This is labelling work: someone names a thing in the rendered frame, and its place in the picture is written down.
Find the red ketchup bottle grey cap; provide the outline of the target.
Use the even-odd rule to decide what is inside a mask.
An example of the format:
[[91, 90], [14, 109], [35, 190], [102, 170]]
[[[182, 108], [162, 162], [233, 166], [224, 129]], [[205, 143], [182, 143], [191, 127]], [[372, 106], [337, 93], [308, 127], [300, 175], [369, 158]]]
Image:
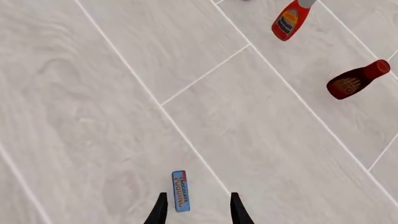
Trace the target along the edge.
[[301, 28], [317, 0], [294, 0], [277, 16], [271, 26], [274, 35], [287, 41]]

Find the dark brown sauce bottle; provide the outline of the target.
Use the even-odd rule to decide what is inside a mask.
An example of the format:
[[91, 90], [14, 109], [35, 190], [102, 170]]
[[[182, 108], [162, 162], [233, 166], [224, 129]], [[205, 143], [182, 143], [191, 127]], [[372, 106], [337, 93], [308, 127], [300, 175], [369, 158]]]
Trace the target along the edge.
[[390, 70], [388, 61], [379, 59], [365, 67], [355, 68], [338, 75], [326, 84], [326, 89], [337, 100], [343, 100], [362, 91]]

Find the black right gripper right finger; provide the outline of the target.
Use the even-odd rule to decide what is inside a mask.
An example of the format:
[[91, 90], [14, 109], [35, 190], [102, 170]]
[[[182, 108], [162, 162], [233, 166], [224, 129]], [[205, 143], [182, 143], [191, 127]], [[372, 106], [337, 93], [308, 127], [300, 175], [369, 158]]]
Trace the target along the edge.
[[231, 193], [230, 210], [233, 224], [255, 224], [246, 211], [237, 192]]

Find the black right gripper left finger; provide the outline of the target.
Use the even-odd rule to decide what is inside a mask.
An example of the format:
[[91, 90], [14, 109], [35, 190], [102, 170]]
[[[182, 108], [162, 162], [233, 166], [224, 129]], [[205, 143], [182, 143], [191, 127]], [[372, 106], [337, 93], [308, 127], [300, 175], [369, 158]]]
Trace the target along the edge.
[[167, 193], [161, 192], [143, 224], [165, 224], [167, 218]]

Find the blue chocolate pudding box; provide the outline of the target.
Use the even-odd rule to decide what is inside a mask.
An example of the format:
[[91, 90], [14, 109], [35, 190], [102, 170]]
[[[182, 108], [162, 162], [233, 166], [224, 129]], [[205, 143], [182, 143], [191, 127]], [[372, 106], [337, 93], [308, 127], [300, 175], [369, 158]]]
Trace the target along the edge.
[[173, 171], [174, 205], [176, 212], [190, 211], [190, 199], [186, 171]]

